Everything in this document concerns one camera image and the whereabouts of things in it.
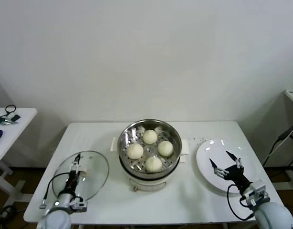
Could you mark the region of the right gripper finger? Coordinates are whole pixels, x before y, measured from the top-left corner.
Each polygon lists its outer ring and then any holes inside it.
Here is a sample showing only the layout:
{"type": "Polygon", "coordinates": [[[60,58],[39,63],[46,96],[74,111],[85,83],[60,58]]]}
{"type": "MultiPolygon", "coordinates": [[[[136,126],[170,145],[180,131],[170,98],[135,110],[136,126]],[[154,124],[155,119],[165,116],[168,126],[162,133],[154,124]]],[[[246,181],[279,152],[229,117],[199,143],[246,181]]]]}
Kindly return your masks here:
{"type": "Polygon", "coordinates": [[[244,168],[241,162],[241,158],[236,157],[233,153],[226,151],[229,157],[236,163],[237,168],[244,168]]]}
{"type": "Polygon", "coordinates": [[[218,177],[225,177],[228,172],[224,169],[218,168],[218,166],[213,162],[213,160],[209,159],[211,166],[214,170],[214,174],[217,175],[218,177]]]}

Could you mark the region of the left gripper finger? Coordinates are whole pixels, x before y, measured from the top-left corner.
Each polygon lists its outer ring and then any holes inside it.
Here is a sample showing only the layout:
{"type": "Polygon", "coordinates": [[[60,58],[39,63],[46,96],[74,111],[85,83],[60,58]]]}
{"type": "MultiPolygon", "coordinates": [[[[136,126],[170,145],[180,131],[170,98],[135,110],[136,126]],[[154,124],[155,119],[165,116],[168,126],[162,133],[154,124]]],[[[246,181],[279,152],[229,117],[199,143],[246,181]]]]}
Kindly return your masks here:
{"type": "Polygon", "coordinates": [[[70,166],[70,172],[78,172],[79,171],[79,167],[80,167],[80,159],[81,159],[81,154],[77,154],[77,156],[74,158],[73,162],[71,163],[70,166]]]}

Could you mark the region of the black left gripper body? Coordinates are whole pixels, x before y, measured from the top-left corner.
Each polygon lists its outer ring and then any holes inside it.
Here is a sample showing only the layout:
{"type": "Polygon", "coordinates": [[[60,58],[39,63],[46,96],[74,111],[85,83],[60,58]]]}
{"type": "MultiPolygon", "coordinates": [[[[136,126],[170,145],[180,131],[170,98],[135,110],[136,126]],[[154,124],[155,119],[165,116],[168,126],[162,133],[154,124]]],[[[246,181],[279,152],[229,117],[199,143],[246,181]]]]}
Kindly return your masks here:
{"type": "Polygon", "coordinates": [[[68,180],[66,181],[66,190],[75,192],[76,187],[79,183],[79,176],[80,176],[80,171],[75,171],[71,170],[69,173],[68,180]]]}

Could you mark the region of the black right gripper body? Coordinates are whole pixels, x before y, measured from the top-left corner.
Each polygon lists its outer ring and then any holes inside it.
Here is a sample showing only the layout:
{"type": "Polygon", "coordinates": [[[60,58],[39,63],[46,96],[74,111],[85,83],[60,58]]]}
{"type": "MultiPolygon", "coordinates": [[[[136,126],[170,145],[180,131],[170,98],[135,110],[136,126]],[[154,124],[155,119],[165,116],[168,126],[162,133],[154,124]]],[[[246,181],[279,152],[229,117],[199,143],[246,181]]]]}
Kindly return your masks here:
{"type": "Polygon", "coordinates": [[[228,172],[228,174],[224,175],[223,179],[232,181],[240,193],[243,193],[250,186],[251,181],[249,181],[243,174],[244,167],[238,168],[236,165],[233,165],[229,168],[226,168],[225,170],[228,172]]]}

